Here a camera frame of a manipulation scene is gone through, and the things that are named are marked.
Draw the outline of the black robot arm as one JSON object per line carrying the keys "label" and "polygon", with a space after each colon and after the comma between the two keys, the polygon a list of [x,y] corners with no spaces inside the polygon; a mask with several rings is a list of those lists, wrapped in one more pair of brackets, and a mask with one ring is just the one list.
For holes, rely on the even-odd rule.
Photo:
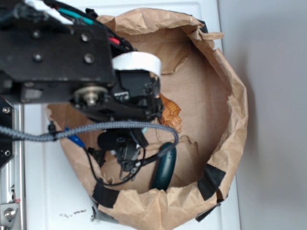
{"label": "black robot arm", "polygon": [[89,119],[162,115],[161,61],[56,0],[0,3],[0,94],[12,103],[70,103]]}

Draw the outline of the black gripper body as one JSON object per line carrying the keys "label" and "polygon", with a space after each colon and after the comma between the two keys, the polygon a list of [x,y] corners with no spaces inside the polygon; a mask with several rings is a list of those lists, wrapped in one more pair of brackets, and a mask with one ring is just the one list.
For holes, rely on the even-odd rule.
{"label": "black gripper body", "polygon": [[117,70],[116,80],[105,101],[109,119],[152,121],[161,117],[164,106],[158,77],[145,70]]}

